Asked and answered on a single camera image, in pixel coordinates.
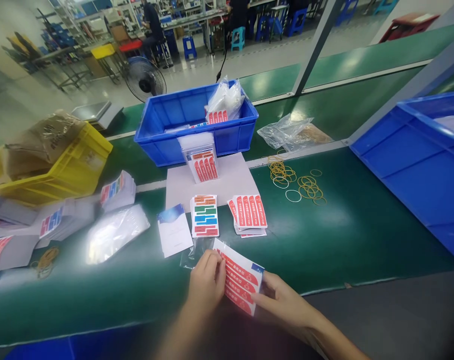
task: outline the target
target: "packaging card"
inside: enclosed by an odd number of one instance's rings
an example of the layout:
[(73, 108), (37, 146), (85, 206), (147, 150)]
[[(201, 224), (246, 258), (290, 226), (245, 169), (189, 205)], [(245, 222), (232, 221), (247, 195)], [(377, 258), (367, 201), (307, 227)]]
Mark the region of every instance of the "packaging card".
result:
[(157, 224), (165, 258), (194, 246), (182, 204), (158, 214)]
[(233, 197), (239, 229), (266, 229), (267, 219), (261, 196), (236, 195)]
[(225, 259), (225, 296), (247, 314), (254, 316), (256, 304), (251, 293), (258, 293), (264, 268), (215, 238), (213, 249)]
[(196, 195), (190, 201), (192, 237), (219, 236), (217, 195)]

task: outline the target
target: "stack of sticker sheets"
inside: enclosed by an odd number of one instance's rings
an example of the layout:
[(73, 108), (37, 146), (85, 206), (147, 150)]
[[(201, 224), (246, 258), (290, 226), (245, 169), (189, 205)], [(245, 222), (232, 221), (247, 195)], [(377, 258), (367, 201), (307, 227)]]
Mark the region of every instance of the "stack of sticker sheets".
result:
[(190, 214), (193, 238), (219, 236), (217, 195), (195, 195), (190, 200)]
[(236, 195), (228, 201), (233, 227), (242, 238), (266, 236), (267, 219), (259, 194)]

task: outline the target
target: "person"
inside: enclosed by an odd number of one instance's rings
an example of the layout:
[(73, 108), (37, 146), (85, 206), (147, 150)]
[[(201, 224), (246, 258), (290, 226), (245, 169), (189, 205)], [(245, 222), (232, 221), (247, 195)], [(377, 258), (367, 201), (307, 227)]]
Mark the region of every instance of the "person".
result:
[(147, 36), (142, 41), (142, 51), (145, 57), (152, 61), (152, 46), (164, 39), (164, 32), (162, 31), (161, 21), (157, 15), (156, 8), (147, 0), (140, 0), (143, 6), (143, 18), (142, 26), (152, 31), (150, 36)]
[[(216, 251), (207, 250), (190, 274), (187, 300), (161, 342), (155, 360), (191, 358), (224, 296), (225, 281), (225, 260)], [(257, 309), (262, 308), (279, 323), (287, 325), (293, 335), (314, 347), (324, 359), (369, 360), (333, 323), (278, 275), (264, 271), (262, 285), (271, 296), (252, 293)]]

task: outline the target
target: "factory floor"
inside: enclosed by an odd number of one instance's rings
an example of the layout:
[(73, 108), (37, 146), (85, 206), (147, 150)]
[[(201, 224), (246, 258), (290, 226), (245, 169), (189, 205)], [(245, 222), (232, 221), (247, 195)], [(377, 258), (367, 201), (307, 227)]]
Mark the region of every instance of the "factory floor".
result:
[[(366, 47), (370, 44), (386, 15), (354, 17), (349, 24), (343, 23), (332, 29), (320, 54), (326, 57), (352, 49)], [(302, 34), (282, 41), (268, 42), (247, 41), (243, 51), (227, 53), (227, 60), (222, 70), (222, 77), (241, 78), (304, 61), (308, 53), (308, 45), (314, 36), (316, 23), (306, 23)], [(224, 59), (221, 53), (214, 57), (208, 56), (202, 34), (194, 35), (197, 59), (185, 60), (182, 39), (177, 41), (180, 51), (174, 57), (174, 66), (161, 69), (167, 85), (167, 92), (181, 91), (189, 88), (212, 84), (216, 80)], [(49, 74), (56, 81), (65, 76), (55, 66), (50, 66)], [(125, 82), (114, 84), (109, 78), (87, 81), (80, 89), (74, 86), (65, 88), (65, 92), (57, 89), (42, 72), (16, 81), (6, 81), (0, 88), (0, 144), (12, 129), (23, 130), (38, 121), (46, 114), (57, 109), (71, 111), (81, 105), (111, 101), (120, 106), (128, 107), (140, 101), (132, 95)]]

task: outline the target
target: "fan grille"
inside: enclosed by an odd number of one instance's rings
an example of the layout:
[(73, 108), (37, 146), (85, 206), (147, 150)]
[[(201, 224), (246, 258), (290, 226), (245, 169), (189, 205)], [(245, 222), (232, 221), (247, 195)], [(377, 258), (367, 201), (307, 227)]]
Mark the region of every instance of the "fan grille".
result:
[(144, 57), (131, 59), (125, 81), (132, 94), (144, 103), (148, 98), (165, 94), (167, 91), (166, 81), (160, 70)]

